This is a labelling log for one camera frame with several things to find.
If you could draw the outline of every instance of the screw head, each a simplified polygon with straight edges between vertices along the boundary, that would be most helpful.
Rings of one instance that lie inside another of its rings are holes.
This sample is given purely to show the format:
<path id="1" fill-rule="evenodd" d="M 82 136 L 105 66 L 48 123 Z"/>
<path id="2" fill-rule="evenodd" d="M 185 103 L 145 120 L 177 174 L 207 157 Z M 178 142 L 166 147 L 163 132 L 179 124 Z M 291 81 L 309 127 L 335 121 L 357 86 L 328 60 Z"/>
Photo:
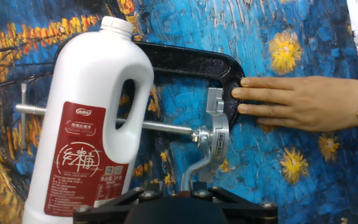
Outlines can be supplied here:
<path id="1" fill-rule="evenodd" d="M 142 196 L 145 198 L 153 197 L 156 193 L 154 191 L 148 190 L 142 193 Z"/>
<path id="2" fill-rule="evenodd" d="M 89 211 L 89 210 L 91 210 L 92 209 L 92 207 L 90 207 L 89 205 L 80 205 L 77 209 L 76 209 L 76 211 L 77 212 L 87 212 L 87 211 Z"/>
<path id="3" fill-rule="evenodd" d="M 139 192 L 143 191 L 143 188 L 142 187 L 135 187 L 134 191 L 139 193 Z"/>
<path id="4" fill-rule="evenodd" d="M 263 208 L 266 208 L 266 209 L 274 209 L 274 208 L 277 208 L 277 205 L 273 202 L 262 202 L 260 204 L 260 206 L 262 206 Z"/>
<path id="5" fill-rule="evenodd" d="M 196 192 L 194 192 L 194 196 L 196 197 L 200 197 L 200 198 L 206 198 L 210 195 L 211 193 L 207 190 L 197 190 Z"/>
<path id="6" fill-rule="evenodd" d="M 193 142 L 198 142 L 199 137 L 200 137 L 200 132 L 198 130 L 193 131 L 193 134 L 191 134 L 191 140 Z"/>

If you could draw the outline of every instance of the finger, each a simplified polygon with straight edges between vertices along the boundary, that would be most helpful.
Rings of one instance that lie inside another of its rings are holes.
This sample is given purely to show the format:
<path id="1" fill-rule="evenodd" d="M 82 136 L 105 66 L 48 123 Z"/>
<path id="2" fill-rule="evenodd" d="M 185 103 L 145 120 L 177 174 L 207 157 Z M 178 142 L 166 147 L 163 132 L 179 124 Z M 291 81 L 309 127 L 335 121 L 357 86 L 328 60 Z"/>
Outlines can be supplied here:
<path id="1" fill-rule="evenodd" d="M 282 105 L 289 105 L 293 98 L 292 91 L 266 88 L 235 88 L 231 95 L 240 100 L 266 101 Z"/>
<path id="2" fill-rule="evenodd" d="M 295 120 L 289 118 L 258 118 L 257 122 L 259 124 L 283 126 L 288 128 L 296 128 L 298 124 Z"/>
<path id="3" fill-rule="evenodd" d="M 239 105 L 238 112 L 240 114 L 248 114 L 254 116 L 263 116 L 271 118 L 290 118 L 292 108 L 281 105 Z"/>
<path id="4" fill-rule="evenodd" d="M 269 88 L 277 90 L 293 90 L 295 88 L 296 78 L 284 77 L 261 77 L 261 78 L 243 78 L 241 85 L 244 87 Z"/>

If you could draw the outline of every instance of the fingernail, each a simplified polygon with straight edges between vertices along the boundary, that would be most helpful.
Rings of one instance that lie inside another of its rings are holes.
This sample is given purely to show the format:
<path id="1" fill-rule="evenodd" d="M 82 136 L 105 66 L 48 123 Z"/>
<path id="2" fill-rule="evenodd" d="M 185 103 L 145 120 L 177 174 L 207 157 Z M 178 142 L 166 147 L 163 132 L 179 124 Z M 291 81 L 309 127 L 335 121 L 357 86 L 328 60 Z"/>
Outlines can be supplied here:
<path id="1" fill-rule="evenodd" d="M 248 78 L 243 78 L 243 79 L 241 80 L 241 85 L 242 85 L 242 86 L 248 86 L 249 83 L 250 83 L 250 80 L 249 80 Z"/>
<path id="2" fill-rule="evenodd" d="M 231 95 L 232 95 L 233 97 L 238 97 L 238 96 L 240 96 L 240 93 L 241 93 L 240 88 L 235 88 L 235 89 L 233 89 L 233 90 L 231 91 Z"/>
<path id="3" fill-rule="evenodd" d="M 240 113 L 246 113 L 246 112 L 249 111 L 249 106 L 247 106 L 247 105 L 239 105 L 238 111 L 239 111 Z"/>

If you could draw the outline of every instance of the human hand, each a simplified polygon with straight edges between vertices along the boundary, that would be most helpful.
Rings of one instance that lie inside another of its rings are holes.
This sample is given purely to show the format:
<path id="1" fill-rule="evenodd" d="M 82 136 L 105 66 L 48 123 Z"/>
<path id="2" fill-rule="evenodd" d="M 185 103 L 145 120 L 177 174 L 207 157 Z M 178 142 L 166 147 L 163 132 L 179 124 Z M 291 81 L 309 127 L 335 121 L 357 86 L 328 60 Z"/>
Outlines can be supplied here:
<path id="1" fill-rule="evenodd" d="M 358 80 L 328 77 L 244 78 L 232 96 L 272 105 L 238 106 L 260 124 L 305 131 L 335 131 L 358 126 Z"/>

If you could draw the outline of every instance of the bottle cap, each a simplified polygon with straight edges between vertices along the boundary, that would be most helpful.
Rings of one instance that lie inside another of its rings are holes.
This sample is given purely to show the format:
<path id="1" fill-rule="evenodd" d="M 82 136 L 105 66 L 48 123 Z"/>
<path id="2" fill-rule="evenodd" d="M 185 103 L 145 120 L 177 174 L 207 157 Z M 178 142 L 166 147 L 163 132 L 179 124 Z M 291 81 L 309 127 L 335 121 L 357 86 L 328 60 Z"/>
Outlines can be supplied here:
<path id="1" fill-rule="evenodd" d="M 129 35 L 132 35 L 134 31 L 134 26 L 130 22 L 112 16 L 104 16 L 100 28 L 113 31 L 118 29 Z"/>

